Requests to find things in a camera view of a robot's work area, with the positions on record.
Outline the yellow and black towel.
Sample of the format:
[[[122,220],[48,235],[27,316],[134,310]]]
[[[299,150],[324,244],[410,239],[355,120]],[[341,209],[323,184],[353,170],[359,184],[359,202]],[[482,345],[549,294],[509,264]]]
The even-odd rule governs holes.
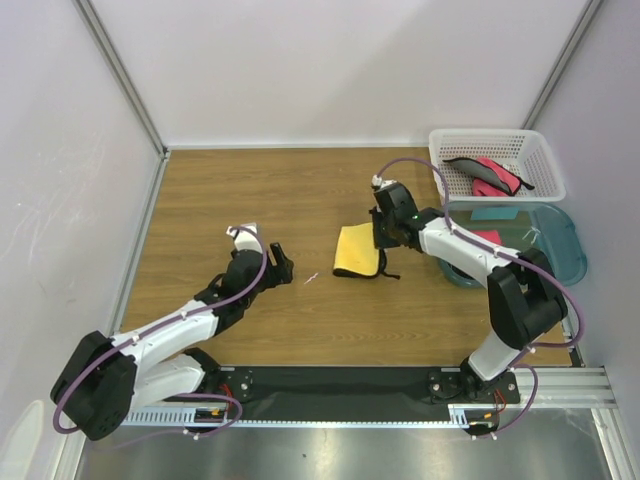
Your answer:
[[[375,279],[387,277],[396,280],[399,275],[386,271],[387,256],[374,241],[374,225],[367,222],[341,228],[332,273],[336,277]]]

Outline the pink and black towel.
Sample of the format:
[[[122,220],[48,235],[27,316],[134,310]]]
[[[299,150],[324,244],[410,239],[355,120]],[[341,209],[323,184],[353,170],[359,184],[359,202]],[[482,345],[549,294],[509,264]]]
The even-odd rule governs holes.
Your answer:
[[[501,236],[497,230],[474,230],[473,233],[489,242],[497,245],[502,244]]]

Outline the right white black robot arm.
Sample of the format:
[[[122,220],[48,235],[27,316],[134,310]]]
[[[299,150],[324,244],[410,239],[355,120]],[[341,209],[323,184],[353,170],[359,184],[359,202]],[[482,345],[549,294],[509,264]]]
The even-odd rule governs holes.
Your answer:
[[[483,286],[490,331],[460,365],[461,394],[481,402],[539,337],[559,324],[568,307],[546,255],[506,248],[459,226],[444,212],[420,210],[400,182],[372,179],[374,239],[443,260]]]

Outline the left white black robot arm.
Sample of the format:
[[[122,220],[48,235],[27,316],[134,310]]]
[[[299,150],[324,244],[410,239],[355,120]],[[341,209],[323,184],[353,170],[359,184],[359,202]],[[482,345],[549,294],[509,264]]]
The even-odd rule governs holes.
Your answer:
[[[140,329],[81,338],[52,387],[53,427],[92,441],[115,431],[129,412],[170,397],[214,397],[216,364],[202,364],[189,347],[239,322],[256,297],[292,282],[294,263],[281,245],[236,244],[222,273],[186,304]]]

